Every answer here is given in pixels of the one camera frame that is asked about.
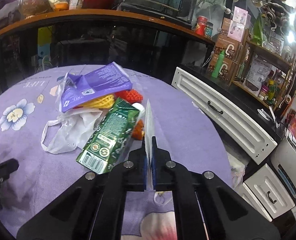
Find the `cabinet drawer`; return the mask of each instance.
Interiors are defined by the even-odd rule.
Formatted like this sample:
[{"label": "cabinet drawer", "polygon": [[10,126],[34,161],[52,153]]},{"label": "cabinet drawer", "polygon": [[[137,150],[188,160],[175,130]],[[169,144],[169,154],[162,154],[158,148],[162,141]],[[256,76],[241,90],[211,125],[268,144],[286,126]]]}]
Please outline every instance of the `cabinet drawer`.
[{"label": "cabinet drawer", "polygon": [[272,137],[238,106],[179,67],[172,85],[189,95],[257,164],[277,146]]},{"label": "cabinet drawer", "polygon": [[259,202],[258,198],[254,193],[248,188],[248,186],[243,183],[237,188],[237,193],[240,195],[250,206],[256,209],[260,214],[263,215],[268,221],[273,221],[271,216],[268,214],[264,206]]},{"label": "cabinet drawer", "polygon": [[295,206],[289,193],[272,169],[265,164],[245,181],[272,218],[276,218]]}]

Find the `round logo on carton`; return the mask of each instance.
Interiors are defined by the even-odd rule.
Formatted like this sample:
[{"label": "round logo on carton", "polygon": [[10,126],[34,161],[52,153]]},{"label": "round logo on carton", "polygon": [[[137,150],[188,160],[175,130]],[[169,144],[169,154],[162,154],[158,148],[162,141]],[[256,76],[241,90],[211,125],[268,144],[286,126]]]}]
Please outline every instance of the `round logo on carton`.
[{"label": "round logo on carton", "polygon": [[109,155],[110,151],[108,148],[106,147],[102,147],[99,151],[99,154],[102,156],[102,157],[107,157]]},{"label": "round logo on carton", "polygon": [[93,143],[91,144],[91,150],[94,152],[97,152],[100,149],[100,144],[99,143]]}]

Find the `black countertop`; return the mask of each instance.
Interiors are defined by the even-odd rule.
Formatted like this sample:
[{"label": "black countertop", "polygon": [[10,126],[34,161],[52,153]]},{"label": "black countertop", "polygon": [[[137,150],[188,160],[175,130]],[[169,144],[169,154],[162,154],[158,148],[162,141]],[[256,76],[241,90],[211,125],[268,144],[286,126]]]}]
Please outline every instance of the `black countertop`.
[{"label": "black countertop", "polygon": [[264,119],[257,111],[257,109],[262,109],[264,106],[255,98],[233,83],[229,86],[227,82],[219,78],[213,78],[207,72],[206,68],[189,65],[180,65],[179,67],[205,82],[207,85],[232,101],[236,106],[248,114],[256,123],[258,123],[258,125],[260,125],[276,141],[276,143],[280,143],[284,137],[284,126],[280,125],[277,129],[275,129],[275,125],[272,121]]}]

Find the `round table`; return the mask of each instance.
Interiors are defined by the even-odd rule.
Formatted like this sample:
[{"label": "round table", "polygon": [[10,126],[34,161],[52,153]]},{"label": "round table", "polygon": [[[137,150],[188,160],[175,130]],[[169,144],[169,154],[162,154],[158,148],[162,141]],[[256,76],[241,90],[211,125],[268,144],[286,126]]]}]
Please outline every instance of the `round table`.
[{"label": "round table", "polygon": [[[4,124],[3,131],[0,130],[0,163],[15,158],[20,165],[1,185],[0,192],[3,205],[0,220],[13,236],[20,226],[88,171],[75,161],[79,148],[54,155],[43,151],[40,140],[47,121],[55,120],[58,115],[54,92],[60,77],[68,71],[86,74],[98,67],[100,65],[52,68],[26,78],[0,96],[0,121],[14,105],[19,104],[24,112],[24,118],[10,127]],[[150,101],[158,147],[168,150],[172,160],[188,170],[213,171],[231,186],[228,157],[209,118],[182,91],[151,76],[128,69],[126,72],[133,88],[143,95],[142,104],[145,106],[147,99]],[[140,145],[134,143],[131,150]],[[129,192],[122,239],[145,240],[160,234],[176,239],[173,210],[172,201],[156,204],[153,191]]]}]

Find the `black drawer handle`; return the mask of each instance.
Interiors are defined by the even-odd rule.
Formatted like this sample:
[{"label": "black drawer handle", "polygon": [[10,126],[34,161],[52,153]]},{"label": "black drawer handle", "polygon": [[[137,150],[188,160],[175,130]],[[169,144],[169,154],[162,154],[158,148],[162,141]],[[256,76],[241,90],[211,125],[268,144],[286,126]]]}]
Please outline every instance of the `black drawer handle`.
[{"label": "black drawer handle", "polygon": [[269,196],[269,194],[270,194],[270,191],[267,192],[267,196],[268,196],[270,202],[275,204],[277,202],[277,200],[272,200],[272,198]]},{"label": "black drawer handle", "polygon": [[218,111],[214,106],[212,106],[210,101],[208,101],[208,105],[209,105],[212,109],[214,109],[216,112],[218,112],[218,113],[220,113],[220,114],[223,114],[223,113],[224,113],[223,110]]}]

